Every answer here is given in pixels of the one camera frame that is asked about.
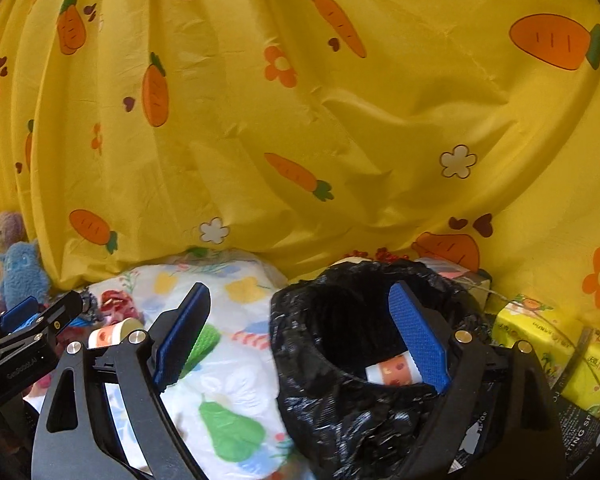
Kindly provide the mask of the orange white paper cup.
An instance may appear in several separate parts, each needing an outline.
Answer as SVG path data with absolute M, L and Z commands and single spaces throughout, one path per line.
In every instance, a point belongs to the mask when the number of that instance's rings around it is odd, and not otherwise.
M 114 346 L 125 340 L 134 330 L 142 330 L 143 323 L 137 318 L 125 318 L 124 320 L 93 330 L 88 336 L 87 348 L 96 349 Z

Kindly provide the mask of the black trash bag bin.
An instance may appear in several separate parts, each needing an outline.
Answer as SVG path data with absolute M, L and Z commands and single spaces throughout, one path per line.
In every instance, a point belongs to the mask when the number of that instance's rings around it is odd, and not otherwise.
M 470 292 L 408 260 L 339 263 L 271 300 L 278 410 L 316 478 L 396 478 L 439 400 L 423 384 L 366 380 L 367 367 L 406 349 L 388 306 L 398 281 L 452 327 L 486 326 Z

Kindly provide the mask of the blue plush monster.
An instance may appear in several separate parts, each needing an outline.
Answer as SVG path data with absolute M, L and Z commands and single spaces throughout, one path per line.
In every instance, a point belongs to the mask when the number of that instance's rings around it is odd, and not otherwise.
M 42 267 L 38 241 L 17 242 L 0 254 L 2 280 L 0 295 L 7 310 L 33 297 L 45 304 L 50 291 L 50 278 Z

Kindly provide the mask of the black printed box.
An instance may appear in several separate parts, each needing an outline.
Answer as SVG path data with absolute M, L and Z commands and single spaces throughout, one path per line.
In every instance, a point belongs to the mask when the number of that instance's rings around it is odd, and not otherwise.
M 555 399 L 555 405 L 562 430 L 567 477 L 570 478 L 584 466 L 600 445 L 600 419 L 563 396 Z

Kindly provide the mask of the yellow tissue pack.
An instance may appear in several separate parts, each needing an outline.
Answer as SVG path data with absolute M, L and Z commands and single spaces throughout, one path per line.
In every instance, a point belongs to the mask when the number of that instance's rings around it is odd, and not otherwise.
M 498 312 L 492 340 L 512 348 L 517 341 L 532 345 L 551 387 L 556 385 L 576 351 L 584 325 L 558 307 L 518 295 Z
M 560 395 L 600 420 L 600 330 L 594 330 Z

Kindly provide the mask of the orange white cup in bin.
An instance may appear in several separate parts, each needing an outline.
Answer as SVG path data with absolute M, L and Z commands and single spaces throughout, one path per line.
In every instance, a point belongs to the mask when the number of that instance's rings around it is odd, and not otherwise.
M 410 386 L 422 382 L 422 375 L 410 352 L 366 367 L 366 380 L 383 386 Z

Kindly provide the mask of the floral white bed sheet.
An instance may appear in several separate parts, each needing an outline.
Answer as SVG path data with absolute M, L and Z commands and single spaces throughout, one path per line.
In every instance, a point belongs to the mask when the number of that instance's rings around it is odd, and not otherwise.
M 251 257 L 140 266 L 91 286 L 103 309 L 133 307 L 143 330 L 177 308 L 201 283 L 211 298 L 207 321 L 221 333 L 196 370 L 161 393 L 161 401 L 203 479 L 306 479 L 276 408 L 277 375 L 268 336 L 271 298 L 283 279 Z M 131 465 L 148 468 L 118 386 L 106 387 L 119 438 Z

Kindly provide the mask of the green foam net sleeve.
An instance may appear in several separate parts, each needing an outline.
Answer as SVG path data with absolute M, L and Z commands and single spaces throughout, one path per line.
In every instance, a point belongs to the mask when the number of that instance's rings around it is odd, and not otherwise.
M 182 368 L 180 378 L 196 370 L 200 363 L 215 349 L 221 340 L 220 331 L 211 323 L 207 323 L 196 339 Z

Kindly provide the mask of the yellow carrot print curtain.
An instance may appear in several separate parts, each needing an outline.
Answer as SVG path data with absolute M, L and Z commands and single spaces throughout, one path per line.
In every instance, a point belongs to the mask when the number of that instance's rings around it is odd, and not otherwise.
M 0 0 L 0 213 L 70 288 L 439 255 L 600 330 L 600 0 Z

